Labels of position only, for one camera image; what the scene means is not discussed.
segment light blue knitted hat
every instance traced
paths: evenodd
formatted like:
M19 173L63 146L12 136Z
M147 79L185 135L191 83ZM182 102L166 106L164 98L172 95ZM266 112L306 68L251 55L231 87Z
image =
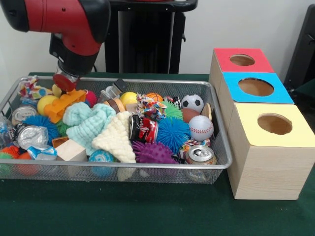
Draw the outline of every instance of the light blue knitted hat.
M79 102L66 109L63 122L73 126L67 129L67 136L83 146L87 155L91 155L96 151L92 148L92 140L106 129L115 115L115 110L105 104L96 104L91 109L86 103Z

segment yellow ball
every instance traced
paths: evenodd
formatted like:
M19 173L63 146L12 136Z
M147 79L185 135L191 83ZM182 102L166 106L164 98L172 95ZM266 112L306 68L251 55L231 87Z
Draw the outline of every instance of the yellow ball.
M134 92L125 92L120 97L120 100L121 100L122 104L126 107L127 104L137 103L137 94Z
M52 104L53 101L55 101L56 99L58 99L58 98L56 96L53 96L53 95L47 95L47 96L42 97L37 104L38 113L41 114L42 116L44 116L45 115L45 113L44 113L45 106L48 104Z
M61 96L62 90L57 85L53 85L52 91L53 91L54 96L56 97Z

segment red baseball stitching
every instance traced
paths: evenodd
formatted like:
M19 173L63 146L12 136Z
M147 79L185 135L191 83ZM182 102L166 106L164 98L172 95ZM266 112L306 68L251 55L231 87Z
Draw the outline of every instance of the red baseball stitching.
M209 126L207 129L196 129L189 127L189 130L198 134L206 134L212 129L212 126Z

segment orange toy block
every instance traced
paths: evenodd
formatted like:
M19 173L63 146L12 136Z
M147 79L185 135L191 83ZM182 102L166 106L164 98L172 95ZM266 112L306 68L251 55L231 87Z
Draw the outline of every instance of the orange toy block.
M57 123L63 118L67 107L77 102L84 102L85 96L86 92L83 90L67 92L67 94L62 95L60 99L56 99L52 104L46 105L44 113L50 118L52 123Z

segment yellow box top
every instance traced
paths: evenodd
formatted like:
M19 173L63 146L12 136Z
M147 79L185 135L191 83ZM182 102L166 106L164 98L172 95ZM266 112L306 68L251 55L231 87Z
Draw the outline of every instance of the yellow box top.
M315 135L297 106L264 103L235 106L251 145L315 147Z

